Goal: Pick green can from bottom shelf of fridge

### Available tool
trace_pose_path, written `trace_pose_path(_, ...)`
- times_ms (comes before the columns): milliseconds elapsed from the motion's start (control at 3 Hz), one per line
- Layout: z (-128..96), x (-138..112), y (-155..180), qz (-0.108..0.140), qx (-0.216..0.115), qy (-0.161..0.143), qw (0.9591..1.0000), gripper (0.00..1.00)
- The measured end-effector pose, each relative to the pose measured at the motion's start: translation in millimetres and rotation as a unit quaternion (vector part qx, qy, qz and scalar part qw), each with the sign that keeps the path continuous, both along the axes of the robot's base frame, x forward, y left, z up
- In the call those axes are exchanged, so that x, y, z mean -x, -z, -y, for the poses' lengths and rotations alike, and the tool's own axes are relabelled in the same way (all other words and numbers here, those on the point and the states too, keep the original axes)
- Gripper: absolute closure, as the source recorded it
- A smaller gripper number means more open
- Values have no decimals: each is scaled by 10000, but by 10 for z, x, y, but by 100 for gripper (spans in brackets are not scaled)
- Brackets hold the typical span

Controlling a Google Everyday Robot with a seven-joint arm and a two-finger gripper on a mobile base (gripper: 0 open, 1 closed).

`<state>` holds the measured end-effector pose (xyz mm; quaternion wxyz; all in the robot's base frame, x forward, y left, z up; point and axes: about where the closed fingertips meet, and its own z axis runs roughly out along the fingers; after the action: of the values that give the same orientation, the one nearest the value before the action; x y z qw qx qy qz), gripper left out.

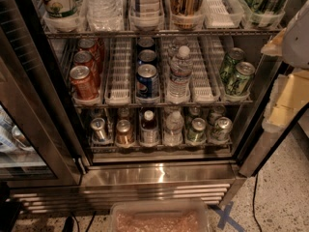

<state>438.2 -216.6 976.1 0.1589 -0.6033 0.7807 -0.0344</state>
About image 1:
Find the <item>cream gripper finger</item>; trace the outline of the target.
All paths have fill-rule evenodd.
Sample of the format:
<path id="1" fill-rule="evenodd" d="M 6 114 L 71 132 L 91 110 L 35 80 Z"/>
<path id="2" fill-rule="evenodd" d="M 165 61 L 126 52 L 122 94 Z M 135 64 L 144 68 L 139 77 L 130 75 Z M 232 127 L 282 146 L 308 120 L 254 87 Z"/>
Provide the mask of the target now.
<path id="1" fill-rule="evenodd" d="M 308 70 L 279 74 L 271 89 L 262 128 L 270 133 L 282 131 L 308 102 Z"/>
<path id="2" fill-rule="evenodd" d="M 286 31 L 286 28 L 282 29 L 275 37 L 273 37 L 262 47 L 261 52 L 267 56 L 281 57 L 283 55 L 282 46 Z"/>

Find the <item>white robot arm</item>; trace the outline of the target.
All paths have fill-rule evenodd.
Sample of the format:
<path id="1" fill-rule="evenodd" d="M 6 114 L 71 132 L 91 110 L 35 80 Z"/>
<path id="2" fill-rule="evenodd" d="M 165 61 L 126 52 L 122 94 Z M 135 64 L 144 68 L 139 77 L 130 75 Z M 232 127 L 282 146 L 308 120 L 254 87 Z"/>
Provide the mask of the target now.
<path id="1" fill-rule="evenodd" d="M 309 1 L 261 52 L 281 57 L 295 68 L 288 75 L 279 74 L 271 89 L 262 127 L 275 133 L 285 129 L 309 102 Z"/>

